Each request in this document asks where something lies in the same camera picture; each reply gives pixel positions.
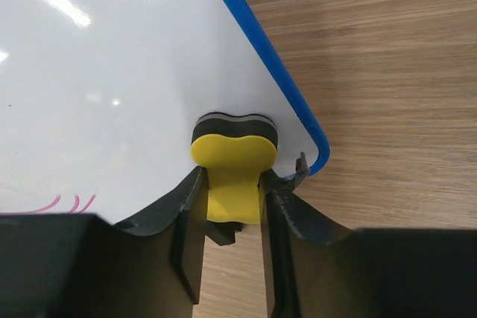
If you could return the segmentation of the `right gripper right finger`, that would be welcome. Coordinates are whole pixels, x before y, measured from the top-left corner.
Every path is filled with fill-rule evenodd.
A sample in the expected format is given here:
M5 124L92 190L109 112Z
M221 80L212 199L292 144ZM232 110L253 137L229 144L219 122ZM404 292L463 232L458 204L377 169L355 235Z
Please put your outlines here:
M476 231L348 229L261 175L262 251L270 317L474 317Z

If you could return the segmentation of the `blue framed whiteboard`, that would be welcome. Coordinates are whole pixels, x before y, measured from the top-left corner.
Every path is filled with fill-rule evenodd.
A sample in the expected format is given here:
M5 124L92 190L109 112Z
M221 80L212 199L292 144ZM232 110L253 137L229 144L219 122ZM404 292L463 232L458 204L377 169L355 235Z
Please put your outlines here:
M274 170L329 143L246 0L1 0L1 213L139 212L211 112L263 115Z

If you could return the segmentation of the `yellow black whiteboard eraser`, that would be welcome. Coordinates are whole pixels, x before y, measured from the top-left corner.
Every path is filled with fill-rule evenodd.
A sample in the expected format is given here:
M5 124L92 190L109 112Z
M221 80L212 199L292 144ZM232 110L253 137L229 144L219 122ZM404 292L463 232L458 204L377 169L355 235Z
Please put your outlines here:
M192 132L191 156L207 171L207 219L260 223L260 177L274 166L277 151L277 126L263 115L211 112L200 117Z

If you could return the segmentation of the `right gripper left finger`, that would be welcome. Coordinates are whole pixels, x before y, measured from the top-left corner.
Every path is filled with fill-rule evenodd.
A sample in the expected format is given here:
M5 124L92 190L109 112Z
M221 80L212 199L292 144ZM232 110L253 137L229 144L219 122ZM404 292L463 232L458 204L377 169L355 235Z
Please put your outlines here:
M198 303L207 173L116 224L95 214L1 216L3 317L190 317Z

